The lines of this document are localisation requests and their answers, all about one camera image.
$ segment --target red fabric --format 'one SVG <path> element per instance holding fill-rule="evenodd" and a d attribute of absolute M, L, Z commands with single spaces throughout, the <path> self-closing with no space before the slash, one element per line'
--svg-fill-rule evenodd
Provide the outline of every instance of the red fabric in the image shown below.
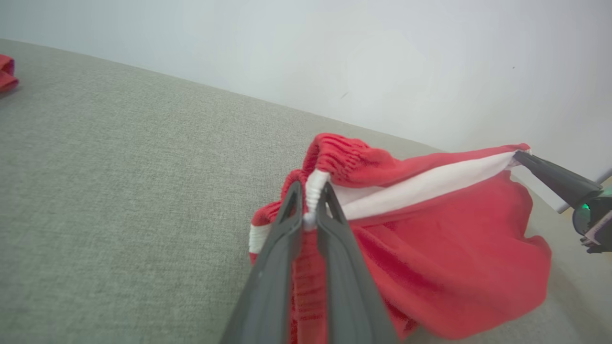
<path fill-rule="evenodd" d="M 19 80 L 13 76 L 15 73 L 15 61 L 0 54 L 0 92 L 9 91 L 19 83 Z"/>
<path fill-rule="evenodd" d="M 403 161 L 360 140 L 324 133 L 301 170 L 286 178 L 281 200 L 261 208 L 254 225 L 274 221 L 288 187 L 315 169 L 346 187 L 389 186 L 434 167 L 529 149 L 526 144 Z M 485 181 L 384 215 L 351 221 L 368 268 L 400 338 L 418 324 L 460 339 L 516 319 L 546 297 L 551 252 L 524 237 L 532 201 L 503 171 Z M 326 343 L 325 266 L 316 231 L 304 234 L 293 264 L 291 343 Z"/>

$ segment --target gray fabric surface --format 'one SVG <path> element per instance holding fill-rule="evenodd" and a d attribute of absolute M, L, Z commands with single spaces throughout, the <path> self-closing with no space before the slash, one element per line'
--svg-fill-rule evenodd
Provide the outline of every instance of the gray fabric surface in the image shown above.
<path fill-rule="evenodd" d="M 0 95 L 1 343 L 215 343 L 249 271 L 250 217 L 317 133 L 435 152 L 110 61 L 7 40 L 0 53 L 21 80 Z M 461 343 L 612 341 L 612 263 L 533 197 L 549 298 Z"/>

